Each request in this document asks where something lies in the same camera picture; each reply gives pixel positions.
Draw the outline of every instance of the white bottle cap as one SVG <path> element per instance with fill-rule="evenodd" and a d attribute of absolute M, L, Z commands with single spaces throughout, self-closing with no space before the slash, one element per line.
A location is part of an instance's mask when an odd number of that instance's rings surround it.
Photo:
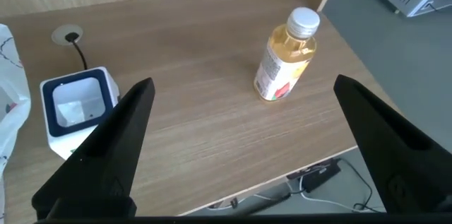
<path fill-rule="evenodd" d="M 311 37 L 319 27 L 320 17 L 310 8 L 296 8 L 287 19 L 287 30 L 296 38 Z"/>

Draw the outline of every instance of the wooden table surface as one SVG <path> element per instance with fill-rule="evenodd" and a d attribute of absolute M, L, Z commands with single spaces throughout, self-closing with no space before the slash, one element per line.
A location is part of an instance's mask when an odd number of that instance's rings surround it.
<path fill-rule="evenodd" d="M 355 147 L 333 93 L 339 73 L 389 101 L 325 16 L 318 53 L 291 95 L 265 103 L 252 81 L 271 30 L 302 0 L 133 0 L 2 18 L 15 37 L 32 110 L 6 168 L 6 221 L 31 223 L 31 197 L 63 163 L 47 145 L 44 79 L 73 73 L 73 47 L 50 34 L 85 31 L 88 66 L 106 66 L 124 94 L 152 77 L 157 94 L 131 196 L 137 216 L 178 215 Z"/>

